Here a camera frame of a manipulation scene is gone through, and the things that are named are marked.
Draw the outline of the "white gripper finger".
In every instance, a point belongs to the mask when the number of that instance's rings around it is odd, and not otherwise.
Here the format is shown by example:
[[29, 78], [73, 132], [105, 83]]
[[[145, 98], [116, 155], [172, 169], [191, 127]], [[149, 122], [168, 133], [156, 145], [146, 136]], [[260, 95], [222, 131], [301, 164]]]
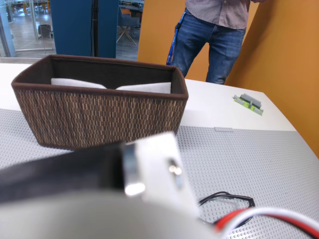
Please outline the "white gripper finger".
[[199, 217], [198, 202], [183, 168], [173, 132], [125, 144], [122, 169], [126, 196]]

